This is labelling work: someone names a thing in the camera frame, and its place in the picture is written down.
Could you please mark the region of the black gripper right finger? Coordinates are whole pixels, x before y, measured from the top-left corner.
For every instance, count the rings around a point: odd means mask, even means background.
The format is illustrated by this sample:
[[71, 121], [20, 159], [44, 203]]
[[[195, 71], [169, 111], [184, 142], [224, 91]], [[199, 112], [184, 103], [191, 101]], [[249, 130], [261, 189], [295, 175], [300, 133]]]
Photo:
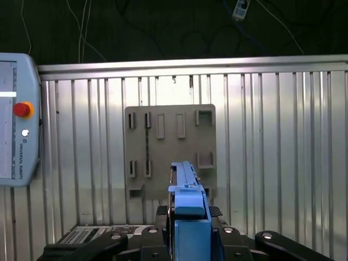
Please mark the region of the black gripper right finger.
[[210, 206], [212, 260], [331, 260], [274, 231], [260, 231], [253, 238], [241, 234], [221, 219], [218, 207]]

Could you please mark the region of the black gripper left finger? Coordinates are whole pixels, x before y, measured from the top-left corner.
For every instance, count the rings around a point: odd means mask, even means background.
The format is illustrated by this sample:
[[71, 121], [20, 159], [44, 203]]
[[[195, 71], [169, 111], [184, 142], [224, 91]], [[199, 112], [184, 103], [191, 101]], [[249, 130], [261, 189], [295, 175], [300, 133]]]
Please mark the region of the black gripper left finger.
[[38, 260], [170, 260], [166, 222], [158, 206], [154, 225], [75, 225]]

